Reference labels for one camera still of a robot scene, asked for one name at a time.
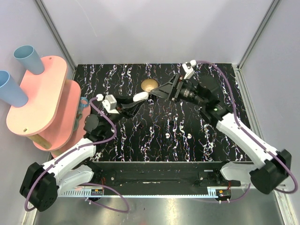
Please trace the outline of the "white earbud charging case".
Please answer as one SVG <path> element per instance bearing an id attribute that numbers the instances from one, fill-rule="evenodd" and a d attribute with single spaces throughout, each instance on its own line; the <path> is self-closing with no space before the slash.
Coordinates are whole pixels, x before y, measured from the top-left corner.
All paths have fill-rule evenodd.
<path id="1" fill-rule="evenodd" d="M 134 102 L 139 102 L 139 101 L 144 101 L 144 100 L 147 100 L 149 98 L 149 93 L 148 92 L 139 92 L 137 94 L 135 94 L 133 96 L 133 101 Z"/>

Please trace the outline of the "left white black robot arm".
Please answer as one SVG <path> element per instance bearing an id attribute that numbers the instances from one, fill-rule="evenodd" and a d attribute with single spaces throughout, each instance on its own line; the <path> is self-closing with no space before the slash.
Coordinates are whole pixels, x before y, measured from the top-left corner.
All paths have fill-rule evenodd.
<path id="1" fill-rule="evenodd" d="M 97 113 L 86 117 L 85 136 L 56 158 L 28 167 L 20 187 L 25 211 L 45 211 L 71 188 L 97 185 L 101 174 L 86 160 L 96 154 L 97 146 L 113 140 L 117 135 L 116 123 L 134 117 L 148 98 L 146 92 L 132 97 L 98 94 L 92 98 L 88 104 Z"/>

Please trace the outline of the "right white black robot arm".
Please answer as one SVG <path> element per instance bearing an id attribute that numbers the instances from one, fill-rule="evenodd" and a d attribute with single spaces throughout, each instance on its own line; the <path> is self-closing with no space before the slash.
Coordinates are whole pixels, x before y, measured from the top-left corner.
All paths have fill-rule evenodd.
<path id="1" fill-rule="evenodd" d="M 251 183 L 261 193 L 269 194 L 289 176 L 292 156 L 287 150 L 278 151 L 267 144 L 237 119 L 217 97 L 219 89 L 211 76 L 201 77 L 194 87 L 181 75 L 175 75 L 150 93 L 173 102 L 185 100 L 200 106 L 205 122 L 229 137 L 250 157 L 251 164 L 224 164 L 213 173 L 215 184 L 223 186 L 229 180 L 236 180 Z"/>

